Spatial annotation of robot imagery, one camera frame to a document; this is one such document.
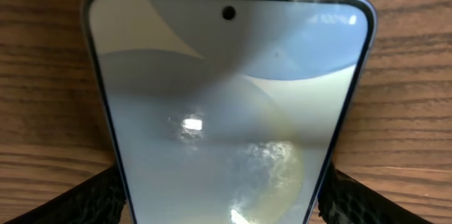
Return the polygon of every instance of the phone bezel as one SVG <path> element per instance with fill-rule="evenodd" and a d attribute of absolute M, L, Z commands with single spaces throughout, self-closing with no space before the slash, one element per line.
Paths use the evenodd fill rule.
<path fill-rule="evenodd" d="M 112 143 L 113 143 L 113 147 L 114 147 L 114 152 L 115 155 L 117 157 L 117 162 L 118 162 L 118 166 L 119 166 L 119 171 L 121 173 L 121 178 L 123 181 L 123 185 L 124 185 L 124 190 L 126 192 L 126 197 L 127 199 L 130 199 L 130 193 L 129 193 L 129 187 L 127 186 L 127 181 L 126 181 L 126 177 L 124 174 L 124 167 L 122 165 L 122 161 L 121 161 L 121 156 L 120 156 L 120 152 L 119 152 L 119 147 L 117 145 L 117 139 L 116 139 L 116 135 L 114 132 L 114 125 L 112 123 L 112 118 L 111 118 L 111 114 L 108 108 L 108 102 L 107 102 L 107 96 L 105 94 L 105 89 L 104 89 L 104 85 L 103 85 L 103 80 L 102 80 L 102 75 L 100 73 L 100 67 L 98 64 L 98 60 L 97 60 L 97 55 L 95 52 L 95 46 L 94 46 L 94 41 L 93 41 L 93 37 L 91 35 L 91 31 L 90 31 L 90 24 L 89 24 L 89 12 L 90 12 L 90 6 L 92 4 L 94 0 L 84 0 L 82 3 L 82 13 L 81 13 L 81 19 L 82 19 L 82 26 L 83 26 L 83 32 L 85 34 L 85 40 L 87 42 L 87 46 L 88 46 L 88 51 L 90 54 L 90 58 L 92 61 L 92 65 L 93 65 L 93 69 L 96 75 L 96 81 L 97 81 L 97 86 L 100 89 L 100 97 L 102 98 L 102 107 L 104 110 L 104 114 L 106 116 L 107 119 L 107 126 L 110 132 L 110 135 L 112 137 Z M 343 122 L 344 119 L 346 117 L 347 111 L 349 109 L 350 103 L 353 99 L 353 94 L 355 92 L 355 88 L 357 86 L 357 83 L 359 82 L 359 78 L 362 74 L 363 71 L 363 66 L 367 60 L 369 51 L 371 49 L 371 46 L 374 42 L 375 39 L 375 35 L 376 35 L 376 26 L 377 26 L 377 20 L 376 20 L 376 10 L 375 8 L 367 1 L 367 0 L 270 0 L 270 1 L 286 1 L 286 2 L 311 2 L 311 3 L 328 3 L 328 4 L 348 4 L 351 6 L 355 6 L 357 7 L 359 10 L 361 10 L 366 18 L 367 18 L 367 22 L 368 22 L 368 31 L 367 31 L 367 35 L 366 35 L 366 39 L 364 41 L 363 44 L 363 48 L 361 51 L 361 54 L 359 56 L 358 62 L 357 62 L 357 66 L 355 69 L 355 72 L 353 74 L 351 83 L 350 83 L 350 87 L 347 91 L 347 95 L 345 97 L 344 100 L 344 105 L 341 109 L 340 115 L 339 115 L 339 119 L 338 122 L 336 124 L 333 136 L 331 138 L 331 142 L 328 146 L 328 150 L 326 153 L 326 157 L 325 160 L 323 161 L 323 165 L 320 171 L 320 175 L 317 178 L 316 181 L 316 186 L 314 187 L 314 193 L 312 194 L 312 197 L 310 199 L 309 202 L 309 207 L 307 209 L 307 212 L 305 213 L 304 217 L 303 217 L 303 223 L 307 223 L 307 221 L 309 220 L 310 216 L 311 216 L 311 212 L 314 209 L 314 204 L 315 204 L 315 200 L 319 194 L 319 190 L 321 188 L 321 185 L 323 183 L 323 179 L 325 177 L 325 172 L 328 168 L 328 165 L 331 161 L 331 157 L 333 154 L 333 149 L 335 148 L 335 145 L 337 143 L 338 140 L 338 136 L 340 133 L 340 130 L 343 126 Z M 130 214 L 132 216 L 133 222 L 136 222 L 136 217 L 135 217 L 135 213 L 133 211 L 133 204 L 132 201 L 129 200 L 129 209 L 130 209 Z"/>

